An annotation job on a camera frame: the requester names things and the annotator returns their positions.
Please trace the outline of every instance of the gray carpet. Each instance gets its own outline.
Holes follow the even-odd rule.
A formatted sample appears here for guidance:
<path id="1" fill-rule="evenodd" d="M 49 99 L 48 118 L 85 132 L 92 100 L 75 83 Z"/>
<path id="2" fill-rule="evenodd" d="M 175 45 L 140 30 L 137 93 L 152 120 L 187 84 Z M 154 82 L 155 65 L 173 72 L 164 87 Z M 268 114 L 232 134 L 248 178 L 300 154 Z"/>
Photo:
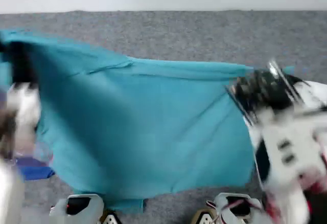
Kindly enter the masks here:
<path id="1" fill-rule="evenodd" d="M 25 28 L 162 60 L 225 61 L 264 66 L 271 57 L 295 65 L 301 77 L 327 82 L 327 12 L 70 12 L 0 15 L 0 28 Z M 146 202 L 123 223 L 188 223 L 220 191 L 259 196 L 256 181 L 242 189 L 205 188 Z M 28 182 L 26 211 L 46 213 L 70 188 L 56 177 Z"/>

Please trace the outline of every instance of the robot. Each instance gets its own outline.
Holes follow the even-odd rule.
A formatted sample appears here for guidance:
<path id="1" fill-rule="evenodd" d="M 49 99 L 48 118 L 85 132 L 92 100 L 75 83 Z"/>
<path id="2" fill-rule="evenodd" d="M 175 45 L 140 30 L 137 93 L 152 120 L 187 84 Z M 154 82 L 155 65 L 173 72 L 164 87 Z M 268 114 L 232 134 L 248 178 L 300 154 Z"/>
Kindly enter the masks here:
<path id="1" fill-rule="evenodd" d="M 215 214 L 200 211 L 193 223 L 326 223 L 326 91 L 286 75 L 275 61 L 227 87 L 248 126 L 264 196 L 222 193 L 207 201 Z"/>
<path id="2" fill-rule="evenodd" d="M 313 208 L 318 199 L 323 201 L 327 189 L 327 85 L 321 85 L 286 75 L 272 61 L 268 71 L 256 70 L 227 87 L 249 129 L 263 200 L 221 193 L 207 201 L 210 209 L 197 212 L 192 223 L 313 224 L 322 220 Z M 21 101 L 24 87 L 28 86 L 19 92 L 9 90 L 6 108 L 0 109 L 0 224 L 19 223 L 24 182 L 14 170 L 13 159 L 22 145 L 23 153 L 33 149 L 31 128 L 40 113 L 37 93 L 29 93 L 34 94 L 30 103 Z M 30 141 L 17 143 L 22 137 Z M 120 222 L 114 213 L 104 213 L 98 195 L 82 194 L 61 199 L 51 209 L 49 223 Z"/>

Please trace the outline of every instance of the floor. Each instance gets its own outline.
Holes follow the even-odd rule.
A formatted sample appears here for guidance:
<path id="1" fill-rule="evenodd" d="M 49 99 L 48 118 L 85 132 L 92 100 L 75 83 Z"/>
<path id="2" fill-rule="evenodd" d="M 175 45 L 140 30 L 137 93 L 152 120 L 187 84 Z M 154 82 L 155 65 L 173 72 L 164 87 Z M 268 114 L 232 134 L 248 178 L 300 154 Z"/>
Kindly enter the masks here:
<path id="1" fill-rule="evenodd" d="M 327 82 L 327 12 L 69 12 L 0 15 L 0 29 L 24 28 L 74 38 L 126 55 L 161 60 L 264 66 L 275 57 L 307 80 Z M 27 182 L 23 217 L 45 215 L 70 188 L 53 177 Z M 242 189 L 205 188 L 158 196 L 122 223 L 188 223 L 221 191 L 259 196 L 255 177 Z M 29 223 L 42 223 L 41 218 Z"/>

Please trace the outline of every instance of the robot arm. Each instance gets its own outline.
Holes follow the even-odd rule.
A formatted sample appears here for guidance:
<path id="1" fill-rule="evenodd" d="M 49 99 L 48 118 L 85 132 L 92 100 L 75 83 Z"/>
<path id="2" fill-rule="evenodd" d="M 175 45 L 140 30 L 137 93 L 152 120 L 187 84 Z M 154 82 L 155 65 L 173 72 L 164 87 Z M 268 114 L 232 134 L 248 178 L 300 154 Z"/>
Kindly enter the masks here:
<path id="1" fill-rule="evenodd" d="M 277 224 L 312 223 L 308 196 L 327 184 L 327 85 L 288 76 L 275 62 L 268 68 L 228 92 L 249 128 L 264 209 Z"/>

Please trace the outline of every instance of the teal shirt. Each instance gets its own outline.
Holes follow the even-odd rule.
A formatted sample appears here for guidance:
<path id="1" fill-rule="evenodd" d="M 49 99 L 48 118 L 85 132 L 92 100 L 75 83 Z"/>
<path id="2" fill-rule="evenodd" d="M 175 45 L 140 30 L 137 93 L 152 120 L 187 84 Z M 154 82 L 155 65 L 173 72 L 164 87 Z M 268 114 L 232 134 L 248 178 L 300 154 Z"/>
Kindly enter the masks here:
<path id="1" fill-rule="evenodd" d="M 248 182 L 251 142 L 225 86 L 252 68 L 136 59 L 22 32 L 3 32 L 3 41 L 26 45 L 40 85 L 38 139 L 75 190 L 124 208 L 158 194 Z M 9 69 L 0 68 L 4 82 Z"/>

